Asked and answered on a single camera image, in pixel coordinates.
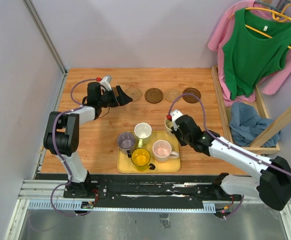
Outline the pink white mug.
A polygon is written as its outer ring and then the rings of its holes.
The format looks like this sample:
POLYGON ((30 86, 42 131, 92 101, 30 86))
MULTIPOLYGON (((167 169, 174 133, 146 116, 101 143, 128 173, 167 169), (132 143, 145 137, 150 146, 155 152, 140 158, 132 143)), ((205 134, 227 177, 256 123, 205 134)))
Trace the pink white mug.
POLYGON ((166 140, 158 140, 152 146, 154 158, 159 163, 167 162, 169 159, 180 157, 178 152, 172 150, 171 144, 166 140))

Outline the brown wooden coaster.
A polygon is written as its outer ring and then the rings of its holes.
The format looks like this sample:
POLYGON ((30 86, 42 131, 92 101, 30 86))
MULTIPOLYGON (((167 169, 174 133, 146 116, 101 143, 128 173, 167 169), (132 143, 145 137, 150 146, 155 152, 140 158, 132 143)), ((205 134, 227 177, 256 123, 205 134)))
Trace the brown wooden coaster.
POLYGON ((182 92, 182 98, 187 103, 194 104, 198 102, 198 99, 201 99, 201 93, 194 87, 188 87, 182 92))
POLYGON ((119 96, 118 91, 117 91, 117 89, 116 89, 115 87, 112 88, 112 91, 113 91, 113 93, 114 93, 114 95, 115 95, 116 97, 119 96))
POLYGON ((144 97, 147 102, 157 104, 163 100, 164 94, 159 88, 149 88, 144 97))

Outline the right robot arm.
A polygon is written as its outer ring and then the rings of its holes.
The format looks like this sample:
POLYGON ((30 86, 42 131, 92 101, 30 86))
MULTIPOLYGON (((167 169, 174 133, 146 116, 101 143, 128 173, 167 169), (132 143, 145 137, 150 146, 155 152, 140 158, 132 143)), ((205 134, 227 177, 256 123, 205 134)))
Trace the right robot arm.
POLYGON ((181 146, 226 161, 249 176, 219 175, 212 195, 224 200, 229 195, 259 198, 268 207, 281 211, 291 199, 291 167, 286 159, 272 159, 241 148, 215 132, 203 131, 194 119, 176 110, 168 116, 171 132, 181 146))

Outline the small woven rattan coaster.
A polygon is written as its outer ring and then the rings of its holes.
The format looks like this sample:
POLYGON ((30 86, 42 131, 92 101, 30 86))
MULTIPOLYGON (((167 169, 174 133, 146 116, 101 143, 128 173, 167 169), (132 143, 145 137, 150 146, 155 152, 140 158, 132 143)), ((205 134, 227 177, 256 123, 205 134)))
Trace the small woven rattan coaster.
POLYGON ((173 102, 180 95, 181 95, 181 92, 175 88, 167 89, 164 92, 164 97, 168 102, 173 102))

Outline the purple grey mug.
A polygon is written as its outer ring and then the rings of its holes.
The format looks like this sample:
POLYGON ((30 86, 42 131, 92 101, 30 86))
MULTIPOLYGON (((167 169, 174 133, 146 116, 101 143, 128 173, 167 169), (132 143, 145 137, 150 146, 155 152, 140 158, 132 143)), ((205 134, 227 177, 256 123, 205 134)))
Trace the purple grey mug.
POLYGON ((116 143, 122 154, 127 155, 128 158, 132 157, 132 153, 136 149, 136 137, 131 132, 120 133, 116 143))

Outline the white green-handled mug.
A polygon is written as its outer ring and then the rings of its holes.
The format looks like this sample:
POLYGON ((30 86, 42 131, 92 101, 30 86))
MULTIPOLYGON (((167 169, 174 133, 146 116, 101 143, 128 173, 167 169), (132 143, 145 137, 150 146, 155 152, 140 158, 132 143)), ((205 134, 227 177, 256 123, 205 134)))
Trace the white green-handled mug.
POLYGON ((142 148, 150 141, 152 127, 145 122, 138 123, 134 128, 134 134, 137 138, 137 147, 142 148))

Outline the large woven rattan coaster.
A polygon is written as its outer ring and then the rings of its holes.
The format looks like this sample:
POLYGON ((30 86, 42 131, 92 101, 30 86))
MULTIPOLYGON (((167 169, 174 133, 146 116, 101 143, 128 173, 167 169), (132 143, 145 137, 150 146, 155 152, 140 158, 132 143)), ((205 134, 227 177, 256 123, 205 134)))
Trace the large woven rattan coaster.
POLYGON ((137 87, 129 87, 125 93, 132 98, 133 102, 136 102, 142 98, 142 91, 137 87))

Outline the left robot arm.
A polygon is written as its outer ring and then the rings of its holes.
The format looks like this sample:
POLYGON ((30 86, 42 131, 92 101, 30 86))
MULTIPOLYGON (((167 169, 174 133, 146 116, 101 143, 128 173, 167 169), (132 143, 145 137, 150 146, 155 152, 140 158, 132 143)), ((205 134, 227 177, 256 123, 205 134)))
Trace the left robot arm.
POLYGON ((43 146, 56 155, 68 175, 65 184, 65 198, 88 198, 95 193, 89 171, 83 166, 78 153, 80 126, 99 118, 103 108, 127 105, 133 99, 117 85, 114 91, 104 83, 90 82, 87 96, 79 107, 64 112, 49 114, 43 138, 43 146))

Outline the cream beige mug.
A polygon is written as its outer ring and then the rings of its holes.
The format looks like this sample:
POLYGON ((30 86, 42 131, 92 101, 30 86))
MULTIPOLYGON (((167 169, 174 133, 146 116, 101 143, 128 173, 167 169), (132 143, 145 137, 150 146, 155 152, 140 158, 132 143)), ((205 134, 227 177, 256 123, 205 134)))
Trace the cream beige mug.
POLYGON ((168 118, 165 118, 164 120, 164 126, 165 126, 165 131, 168 135, 173 135, 173 130, 174 130, 174 124, 171 120, 168 118))

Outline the brown wooden coaster top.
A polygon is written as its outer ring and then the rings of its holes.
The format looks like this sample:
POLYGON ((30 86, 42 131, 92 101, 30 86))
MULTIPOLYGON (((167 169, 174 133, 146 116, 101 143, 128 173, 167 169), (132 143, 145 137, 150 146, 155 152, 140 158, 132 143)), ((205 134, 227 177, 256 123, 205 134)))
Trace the brown wooden coaster top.
POLYGON ((157 104, 163 100, 164 94, 159 88, 149 88, 144 97, 147 102, 157 104))

